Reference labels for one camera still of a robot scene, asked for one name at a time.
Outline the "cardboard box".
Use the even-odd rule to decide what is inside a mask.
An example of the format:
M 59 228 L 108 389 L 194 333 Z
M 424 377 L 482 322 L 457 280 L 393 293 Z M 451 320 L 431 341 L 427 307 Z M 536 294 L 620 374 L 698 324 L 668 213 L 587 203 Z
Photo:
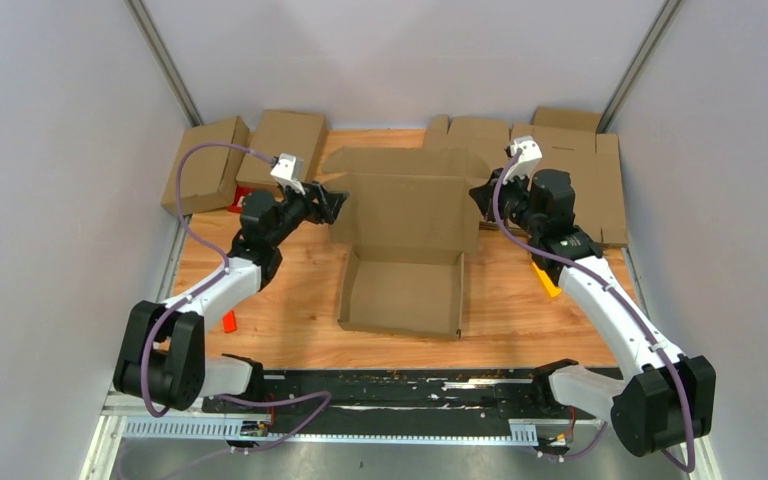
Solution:
M 465 259 L 481 213 L 469 195 L 490 176 L 463 148 L 343 147 L 322 166 L 349 197 L 329 228 L 348 246 L 337 307 L 346 331 L 457 339 Z
M 228 117 L 186 130 L 173 161 L 160 204 L 176 214 L 175 186 L 178 166 L 191 148 L 207 142 L 248 145 L 250 130 L 241 117 Z M 194 152 L 185 162 L 181 176 L 181 213 L 190 215 L 224 209 L 234 200 L 240 165 L 244 153 L 227 147 L 205 147 Z
M 329 124 L 325 114 L 285 109 L 265 110 L 249 141 L 249 148 L 273 157 L 289 154 L 303 161 L 300 180 L 309 182 L 318 170 Z M 246 154 L 236 176 L 239 187 L 266 189 L 279 194 L 269 175 L 271 168 L 259 158 Z

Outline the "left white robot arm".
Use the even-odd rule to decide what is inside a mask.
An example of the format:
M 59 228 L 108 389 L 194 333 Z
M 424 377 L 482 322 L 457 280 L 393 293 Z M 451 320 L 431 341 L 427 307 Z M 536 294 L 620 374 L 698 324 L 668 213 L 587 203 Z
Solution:
M 334 224 L 350 197 L 316 181 L 283 193 L 282 200 L 266 190 L 244 197 L 240 228 L 210 276 L 162 302 L 132 308 L 113 374 L 117 392 L 141 398 L 155 417 L 217 395 L 243 413 L 264 405 L 261 364 L 232 354 L 209 358 L 207 331 L 272 281 L 280 245 L 292 232 L 304 222 Z

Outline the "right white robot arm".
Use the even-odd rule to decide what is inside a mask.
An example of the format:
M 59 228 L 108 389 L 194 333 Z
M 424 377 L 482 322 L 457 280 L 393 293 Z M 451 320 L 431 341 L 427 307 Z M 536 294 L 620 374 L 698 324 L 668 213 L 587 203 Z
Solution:
M 687 356 L 656 327 L 616 279 L 600 245 L 575 222 L 568 173 L 538 171 L 533 178 L 502 169 L 469 192 L 480 212 L 516 239 L 551 285 L 570 297 L 597 329 L 620 368 L 620 378 L 571 359 L 536 369 L 531 403 L 544 417 L 568 407 L 603 420 L 626 450 L 642 457 L 694 441 L 712 429 L 716 371 L 708 359 Z

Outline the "folded cardboard box upright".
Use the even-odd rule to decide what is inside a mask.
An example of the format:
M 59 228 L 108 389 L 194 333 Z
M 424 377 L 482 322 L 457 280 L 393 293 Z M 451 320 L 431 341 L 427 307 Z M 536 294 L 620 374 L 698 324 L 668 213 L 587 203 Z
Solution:
M 309 182 L 318 170 L 329 124 L 325 114 L 285 109 L 265 110 L 249 141 L 249 148 L 273 157 L 289 154 L 303 161 L 300 180 Z M 236 176 L 239 187 L 266 189 L 279 194 L 269 175 L 271 168 L 259 158 L 246 154 Z

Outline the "red plastic block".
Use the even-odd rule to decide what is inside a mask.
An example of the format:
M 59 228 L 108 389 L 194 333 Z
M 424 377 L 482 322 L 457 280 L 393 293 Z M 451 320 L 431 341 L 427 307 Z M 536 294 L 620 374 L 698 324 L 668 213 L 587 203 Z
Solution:
M 247 195 L 253 191 L 252 188 L 237 186 L 235 189 L 235 195 L 233 202 L 227 207 L 227 211 L 235 214 L 240 214 L 243 209 L 243 203 Z

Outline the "yellow plastic wedge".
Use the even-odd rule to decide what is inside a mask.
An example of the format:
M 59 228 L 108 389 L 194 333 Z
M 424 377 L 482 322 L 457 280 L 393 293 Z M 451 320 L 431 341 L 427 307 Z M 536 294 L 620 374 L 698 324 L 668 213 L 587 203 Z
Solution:
M 532 262 L 531 267 L 540 285 L 549 298 L 557 298 L 563 293 L 563 290 L 555 285 L 548 274 L 544 270 L 540 269 L 536 263 Z

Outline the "orange plastic piece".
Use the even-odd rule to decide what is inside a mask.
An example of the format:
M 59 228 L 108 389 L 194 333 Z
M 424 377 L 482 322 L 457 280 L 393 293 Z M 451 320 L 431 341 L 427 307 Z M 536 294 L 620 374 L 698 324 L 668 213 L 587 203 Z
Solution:
M 237 320 L 234 311 L 229 311 L 222 317 L 222 329 L 224 333 L 233 333 L 237 330 Z

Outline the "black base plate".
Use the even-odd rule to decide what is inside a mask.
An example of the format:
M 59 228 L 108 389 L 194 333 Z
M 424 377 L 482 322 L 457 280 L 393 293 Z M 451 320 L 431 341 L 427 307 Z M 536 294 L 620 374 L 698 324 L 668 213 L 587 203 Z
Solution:
M 326 391 L 332 398 L 305 434 L 500 437 L 512 420 L 566 427 L 592 415 L 539 403 L 531 368 L 268 370 L 261 400 Z

